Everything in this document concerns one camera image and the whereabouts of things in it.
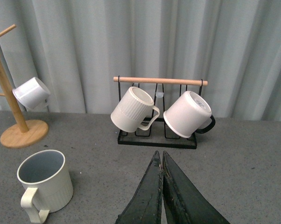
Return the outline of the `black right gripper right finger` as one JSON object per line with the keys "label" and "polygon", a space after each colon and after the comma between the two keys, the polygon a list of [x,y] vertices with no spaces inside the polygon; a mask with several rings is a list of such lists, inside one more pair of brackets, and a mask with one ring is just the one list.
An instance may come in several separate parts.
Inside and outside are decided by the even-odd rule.
{"label": "black right gripper right finger", "polygon": [[164,151],[163,201],[168,224],[229,223],[198,191],[171,156]]}

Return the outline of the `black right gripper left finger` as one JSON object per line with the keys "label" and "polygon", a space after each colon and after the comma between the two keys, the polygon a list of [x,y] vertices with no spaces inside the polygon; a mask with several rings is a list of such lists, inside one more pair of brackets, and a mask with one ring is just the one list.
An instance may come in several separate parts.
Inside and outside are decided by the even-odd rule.
{"label": "black right gripper left finger", "polygon": [[160,224],[162,217],[163,169],[155,151],[134,196],[118,215],[117,224]]}

